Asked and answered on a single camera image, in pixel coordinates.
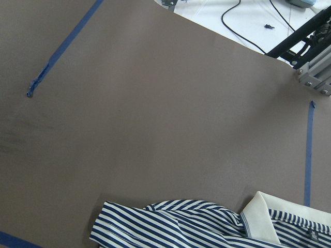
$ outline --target white collar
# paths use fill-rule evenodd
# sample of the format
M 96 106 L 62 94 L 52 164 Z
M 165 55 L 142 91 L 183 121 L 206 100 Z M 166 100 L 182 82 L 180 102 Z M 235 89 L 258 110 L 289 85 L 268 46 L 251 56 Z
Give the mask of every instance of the white collar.
M 301 206 L 258 191 L 241 213 L 247 236 L 280 244 L 272 224 L 269 209 L 291 213 L 307 220 L 331 226 L 331 214 Z

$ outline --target shirt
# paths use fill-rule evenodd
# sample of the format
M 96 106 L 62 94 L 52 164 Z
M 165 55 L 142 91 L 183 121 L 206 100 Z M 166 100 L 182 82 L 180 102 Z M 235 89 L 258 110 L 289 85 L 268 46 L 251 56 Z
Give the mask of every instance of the shirt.
M 101 247 L 331 247 L 331 214 L 257 192 L 237 214 L 203 200 L 143 209 L 105 202 L 90 239 Z

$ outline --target white surface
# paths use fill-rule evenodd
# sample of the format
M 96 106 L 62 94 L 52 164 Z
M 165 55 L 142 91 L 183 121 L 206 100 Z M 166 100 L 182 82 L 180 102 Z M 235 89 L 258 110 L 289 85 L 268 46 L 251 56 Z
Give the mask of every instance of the white surface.
M 318 12 L 328 6 L 330 3 L 327 2 L 329 0 L 317 1 L 314 11 Z M 187 2 L 179 0 L 175 7 L 175 13 L 262 53 L 222 24 L 221 15 L 237 3 L 238 0 L 187 0 Z M 294 29 L 298 29 L 315 15 L 312 9 L 302 9 L 288 4 L 285 0 L 273 0 L 273 3 Z M 224 21 L 229 27 L 256 43 L 265 52 L 269 52 L 292 33 L 292 30 L 278 15 L 269 0 L 242 0 L 238 7 L 224 16 Z M 264 27 L 265 24 L 275 28 L 267 29 Z M 302 45 L 303 42 L 296 45 L 292 51 L 298 52 Z

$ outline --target blue tape strip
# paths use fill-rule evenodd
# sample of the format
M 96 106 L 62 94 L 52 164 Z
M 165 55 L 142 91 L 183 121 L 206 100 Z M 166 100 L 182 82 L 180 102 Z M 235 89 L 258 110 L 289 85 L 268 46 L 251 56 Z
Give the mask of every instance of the blue tape strip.
M 42 248 L 23 239 L 16 238 L 10 234 L 0 231 L 0 244 L 9 248 Z
M 311 155 L 312 155 L 312 128 L 314 120 L 314 110 L 316 103 L 311 101 L 308 111 L 307 143 L 306 143 L 306 171 L 305 171 L 305 192 L 304 205 L 310 207 L 310 188 L 311 188 Z
M 43 78 L 47 75 L 47 73 L 52 69 L 54 64 L 61 57 L 61 55 L 64 53 L 64 51 L 69 47 L 69 45 L 72 43 L 72 41 L 78 35 L 78 33 L 82 30 L 82 28 L 85 26 L 85 24 L 89 21 L 89 19 L 94 14 L 94 12 L 99 8 L 99 6 L 102 4 L 102 2 L 103 2 L 103 0 L 95 1 L 95 3 L 92 5 L 92 7 L 88 10 L 88 12 L 84 15 L 84 17 L 77 24 L 77 26 L 71 31 L 71 33 L 68 35 L 68 37 L 62 42 L 62 44 L 53 53 L 53 55 L 50 57 L 50 59 L 48 60 L 46 65 L 43 67 L 43 69 L 41 70 L 39 75 L 35 79 L 33 79 L 32 82 L 30 83 L 29 90 L 26 93 L 26 95 L 28 97 L 32 96 L 33 91 L 37 88 L 37 86 L 40 84 L 40 82 L 43 80 Z

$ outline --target clothing label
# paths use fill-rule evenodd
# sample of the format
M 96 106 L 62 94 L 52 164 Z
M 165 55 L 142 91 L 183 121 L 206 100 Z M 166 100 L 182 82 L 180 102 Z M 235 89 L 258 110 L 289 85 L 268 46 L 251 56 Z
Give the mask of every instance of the clothing label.
M 310 235 L 311 240 L 319 243 L 319 233 L 317 231 L 309 229 L 308 233 Z

